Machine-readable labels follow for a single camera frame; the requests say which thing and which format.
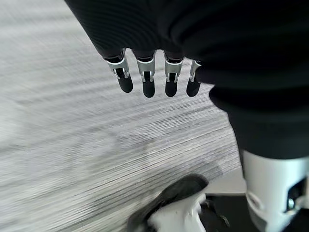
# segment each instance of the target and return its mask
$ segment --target robotic finger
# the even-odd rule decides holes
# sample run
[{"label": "robotic finger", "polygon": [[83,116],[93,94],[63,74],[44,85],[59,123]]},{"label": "robotic finger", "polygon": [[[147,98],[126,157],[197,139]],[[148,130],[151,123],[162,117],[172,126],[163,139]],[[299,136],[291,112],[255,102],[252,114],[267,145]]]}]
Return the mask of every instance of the robotic finger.
[{"label": "robotic finger", "polygon": [[115,74],[123,92],[130,93],[133,89],[133,83],[126,60],[126,50],[120,49],[114,53],[111,52],[103,58],[107,61],[111,71]]}]

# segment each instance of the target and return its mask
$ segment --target black fingertip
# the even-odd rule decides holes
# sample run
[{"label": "black fingertip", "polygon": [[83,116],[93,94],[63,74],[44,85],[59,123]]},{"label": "black fingertip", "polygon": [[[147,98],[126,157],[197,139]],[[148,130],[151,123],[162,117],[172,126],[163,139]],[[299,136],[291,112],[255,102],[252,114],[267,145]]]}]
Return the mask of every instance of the black fingertip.
[{"label": "black fingertip", "polygon": [[201,85],[201,83],[198,82],[196,78],[194,78],[194,82],[189,80],[188,85],[187,85],[188,96],[194,97],[198,93],[200,85]]},{"label": "black fingertip", "polygon": [[123,90],[123,92],[129,93],[129,92],[132,91],[133,83],[132,83],[132,79],[131,79],[130,75],[129,75],[128,78],[122,77],[122,78],[118,79],[118,82],[119,82],[120,88]]},{"label": "black fingertip", "polygon": [[143,92],[147,98],[151,98],[155,93],[155,82],[146,81],[143,82]]},{"label": "black fingertip", "polygon": [[173,97],[175,96],[176,92],[177,92],[177,82],[175,83],[173,81],[170,81],[165,83],[165,93],[167,96]]}]

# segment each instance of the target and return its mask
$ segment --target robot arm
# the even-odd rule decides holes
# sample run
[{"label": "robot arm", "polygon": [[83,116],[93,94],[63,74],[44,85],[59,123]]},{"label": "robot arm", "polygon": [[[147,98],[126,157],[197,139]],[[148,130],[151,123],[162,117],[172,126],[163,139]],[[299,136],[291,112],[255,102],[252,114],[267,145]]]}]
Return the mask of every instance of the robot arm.
[{"label": "robot arm", "polygon": [[285,1],[66,0],[121,89],[133,89],[133,50],[143,92],[155,92],[155,51],[165,51],[166,94],[183,57],[193,59],[187,93],[214,84],[227,112],[260,231],[279,232],[308,207],[308,3]]}]

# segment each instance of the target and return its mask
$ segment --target floor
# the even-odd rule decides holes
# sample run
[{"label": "floor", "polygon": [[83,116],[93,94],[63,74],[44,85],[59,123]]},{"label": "floor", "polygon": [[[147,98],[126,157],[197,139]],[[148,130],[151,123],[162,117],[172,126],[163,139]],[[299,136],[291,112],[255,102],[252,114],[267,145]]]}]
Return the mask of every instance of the floor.
[{"label": "floor", "polygon": [[0,3],[0,231],[123,232],[127,217],[188,173],[209,180],[239,167],[211,86],[125,94],[62,0]]}]

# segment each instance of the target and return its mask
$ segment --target black fabric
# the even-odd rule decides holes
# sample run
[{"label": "black fabric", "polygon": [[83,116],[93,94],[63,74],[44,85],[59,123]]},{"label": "black fabric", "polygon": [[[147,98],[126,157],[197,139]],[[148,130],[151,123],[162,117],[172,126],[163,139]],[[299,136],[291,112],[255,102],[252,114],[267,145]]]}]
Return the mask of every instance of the black fabric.
[{"label": "black fabric", "polygon": [[309,88],[276,91],[214,87],[211,100],[227,111],[241,149],[271,159],[309,155]]},{"label": "black fabric", "polygon": [[[227,111],[242,149],[254,152],[257,145],[253,148],[252,144],[259,141],[263,147],[266,140],[262,138],[271,135],[278,146],[292,146],[291,153],[293,146],[301,147],[297,156],[309,153],[305,145],[309,134],[308,1],[66,2],[103,56],[105,50],[119,48],[163,49],[201,60],[196,78],[216,86],[211,99]],[[189,96],[198,87],[198,83],[188,86]],[[259,128],[255,142],[258,136],[252,130]],[[293,137],[283,138],[283,131]]]}]

